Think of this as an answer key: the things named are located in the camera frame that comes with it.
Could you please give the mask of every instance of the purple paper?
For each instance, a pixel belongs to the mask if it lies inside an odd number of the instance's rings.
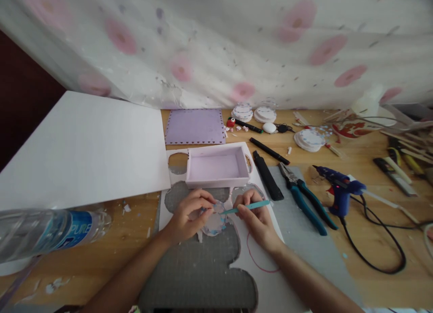
[[[225,144],[221,109],[172,110],[164,136],[166,145]]]

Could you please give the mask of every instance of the clear plastic container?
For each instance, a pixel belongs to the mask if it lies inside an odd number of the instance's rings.
[[[0,212],[0,263],[94,242],[110,226],[110,215],[99,210]]]

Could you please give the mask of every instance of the purple box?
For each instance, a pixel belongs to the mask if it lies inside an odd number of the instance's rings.
[[[250,170],[245,156],[250,162],[248,148],[242,143],[231,143],[189,149],[186,171],[188,188],[241,187],[248,183]]]

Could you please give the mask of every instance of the white curtain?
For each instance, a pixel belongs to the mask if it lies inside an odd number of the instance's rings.
[[[0,0],[0,28],[67,89],[153,108],[433,102],[433,0]]]

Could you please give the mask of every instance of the hot glue gun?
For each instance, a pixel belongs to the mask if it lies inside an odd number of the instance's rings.
[[[349,177],[324,166],[314,166],[319,175],[328,180],[334,190],[334,204],[329,212],[344,217],[349,212],[350,194],[361,195],[367,187],[358,180],[350,181]]]

